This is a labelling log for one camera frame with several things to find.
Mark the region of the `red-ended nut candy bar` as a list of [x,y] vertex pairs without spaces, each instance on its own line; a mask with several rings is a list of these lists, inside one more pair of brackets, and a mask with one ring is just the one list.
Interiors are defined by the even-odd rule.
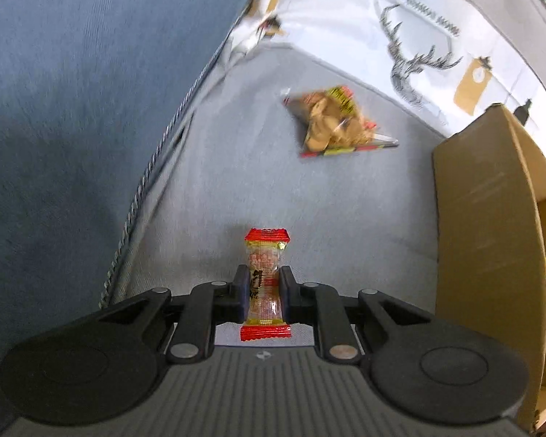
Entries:
[[241,326],[241,341],[289,338],[291,326],[283,317],[280,268],[291,241],[286,229],[251,228],[244,238],[248,252],[248,312]]

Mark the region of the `brown cardboard box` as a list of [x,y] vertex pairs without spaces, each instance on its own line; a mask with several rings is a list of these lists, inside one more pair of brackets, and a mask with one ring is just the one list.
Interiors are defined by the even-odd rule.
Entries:
[[437,316],[517,350],[530,381],[517,421],[546,410],[546,157],[501,104],[433,151]]

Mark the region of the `clear bag of biscuits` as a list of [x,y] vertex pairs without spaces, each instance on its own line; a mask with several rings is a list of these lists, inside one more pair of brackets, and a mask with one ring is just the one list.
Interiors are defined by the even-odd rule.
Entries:
[[283,104],[306,125],[302,145],[305,158],[396,148],[399,145],[397,139],[377,131],[377,124],[363,114],[347,86],[287,95]]

